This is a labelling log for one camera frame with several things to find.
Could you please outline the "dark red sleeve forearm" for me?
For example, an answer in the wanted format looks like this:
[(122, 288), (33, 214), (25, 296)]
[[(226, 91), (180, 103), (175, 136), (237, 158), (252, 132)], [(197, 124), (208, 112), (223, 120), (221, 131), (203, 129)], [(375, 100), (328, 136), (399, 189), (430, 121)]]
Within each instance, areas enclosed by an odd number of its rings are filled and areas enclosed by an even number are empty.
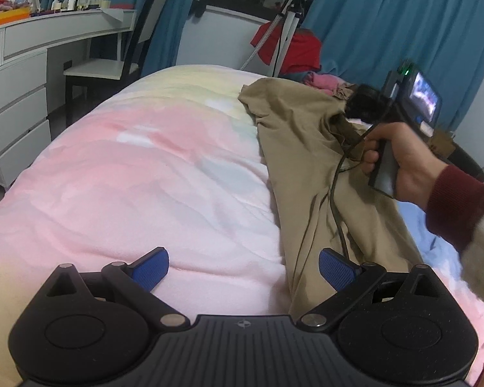
[(462, 279), (484, 301), (484, 183), (448, 166), (435, 181), (426, 219), (429, 231), (459, 252)]

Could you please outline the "person's right hand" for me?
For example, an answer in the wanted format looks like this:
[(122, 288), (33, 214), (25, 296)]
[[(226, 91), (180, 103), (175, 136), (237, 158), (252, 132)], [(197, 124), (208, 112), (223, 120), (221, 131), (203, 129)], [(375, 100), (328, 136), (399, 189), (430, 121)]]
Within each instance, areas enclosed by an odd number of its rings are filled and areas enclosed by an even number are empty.
[(370, 175), (378, 163), (378, 143), (392, 143), (392, 154), (398, 163), (395, 198), (414, 203), (426, 211), (435, 182), (447, 168), (403, 122), (383, 123), (365, 137), (365, 151), (361, 169)]

